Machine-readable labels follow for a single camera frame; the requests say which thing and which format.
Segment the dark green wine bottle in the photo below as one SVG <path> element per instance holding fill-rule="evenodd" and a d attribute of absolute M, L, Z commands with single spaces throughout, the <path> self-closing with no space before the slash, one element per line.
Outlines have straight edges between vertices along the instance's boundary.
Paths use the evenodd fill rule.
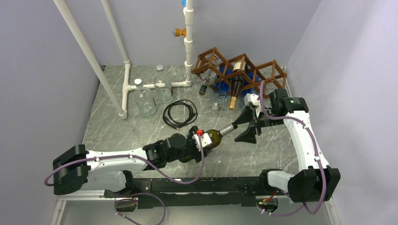
<path fill-rule="evenodd" d="M 209 153 L 211 153 L 214 148 L 218 147 L 221 144 L 222 138 L 224 136 L 226 136 L 227 134 L 229 134 L 232 131 L 236 130 L 237 128 L 238 128 L 238 126 L 236 126 L 234 123 L 231 123 L 231 124 L 227 125 L 226 127 L 222 128 L 221 130 L 210 129 L 208 131 L 205 131 L 206 133 L 208 133 L 210 135 L 210 137 L 213 140 L 213 144 L 211 146 L 209 146 L 209 149 L 210 149 Z M 181 156 L 178 159 L 182 163 L 183 163 L 183 150 L 184 150 L 184 148 L 182 148 Z"/>

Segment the brown gold-capped wine bottle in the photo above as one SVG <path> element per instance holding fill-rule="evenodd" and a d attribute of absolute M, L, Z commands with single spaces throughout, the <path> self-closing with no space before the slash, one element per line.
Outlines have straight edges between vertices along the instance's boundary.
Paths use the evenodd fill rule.
<path fill-rule="evenodd" d="M 233 67 L 233 73 L 238 72 L 240 69 L 243 69 L 243 71 L 245 71 L 247 69 L 246 66 L 246 62 L 242 59 L 237 60 L 234 64 Z M 241 74 L 239 73 L 239 75 L 233 77 L 231 79 L 231 98 L 230 98 L 230 105 L 229 105 L 229 109 L 230 110 L 234 110 L 235 106 L 236 106 L 236 100 L 237 97 L 243 87 L 244 84 L 244 78 L 241 76 Z"/>

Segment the clear glass bottle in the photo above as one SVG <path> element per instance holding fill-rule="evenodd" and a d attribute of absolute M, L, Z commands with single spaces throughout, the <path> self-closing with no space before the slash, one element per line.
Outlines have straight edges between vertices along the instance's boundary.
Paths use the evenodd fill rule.
<path fill-rule="evenodd" d="M 156 110 L 157 106 L 154 100 L 153 92 L 143 85 L 140 78 L 134 80 L 136 90 L 134 91 L 134 100 L 143 116 L 151 116 Z"/>
<path fill-rule="evenodd" d="M 168 103 L 173 100 L 172 74 L 164 69 L 163 65 L 157 65 L 157 76 L 154 79 L 155 92 L 159 103 Z"/>

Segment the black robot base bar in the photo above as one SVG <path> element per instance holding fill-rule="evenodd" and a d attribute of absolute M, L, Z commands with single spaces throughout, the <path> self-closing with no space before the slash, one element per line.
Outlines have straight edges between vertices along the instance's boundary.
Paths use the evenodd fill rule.
<path fill-rule="evenodd" d="M 106 189 L 105 198 L 135 198 L 138 209 L 172 206 L 239 205 L 255 207 L 263 199 L 275 200 L 281 191 L 267 187 L 258 176 L 200 178 L 182 185 L 166 178 L 133 178 L 122 190 Z"/>

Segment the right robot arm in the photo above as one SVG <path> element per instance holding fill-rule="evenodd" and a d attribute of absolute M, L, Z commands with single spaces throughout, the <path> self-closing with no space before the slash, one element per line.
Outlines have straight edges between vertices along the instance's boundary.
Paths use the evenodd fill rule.
<path fill-rule="evenodd" d="M 298 173 L 264 169 L 260 174 L 259 190 L 269 195 L 279 189 L 288 193 L 294 203 L 328 201 L 341 175 L 337 168 L 330 167 L 320 150 L 305 100 L 289 97 L 285 89 L 276 89 L 270 94 L 270 102 L 271 108 L 267 109 L 258 95 L 244 97 L 245 108 L 235 123 L 248 123 L 248 128 L 235 141 L 256 143 L 262 128 L 285 125 L 296 151 Z"/>

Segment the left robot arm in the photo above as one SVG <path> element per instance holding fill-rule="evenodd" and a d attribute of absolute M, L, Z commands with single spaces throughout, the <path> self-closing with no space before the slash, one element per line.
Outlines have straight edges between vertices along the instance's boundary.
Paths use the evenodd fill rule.
<path fill-rule="evenodd" d="M 101 152 L 87 150 L 79 144 L 53 160 L 53 172 L 45 178 L 45 185 L 53 187 L 55 195 L 87 188 L 108 189 L 128 197 L 135 190 L 134 173 L 159 172 L 176 160 L 202 162 L 212 144 L 210 134 L 196 126 L 187 135 L 173 134 L 133 150 Z"/>

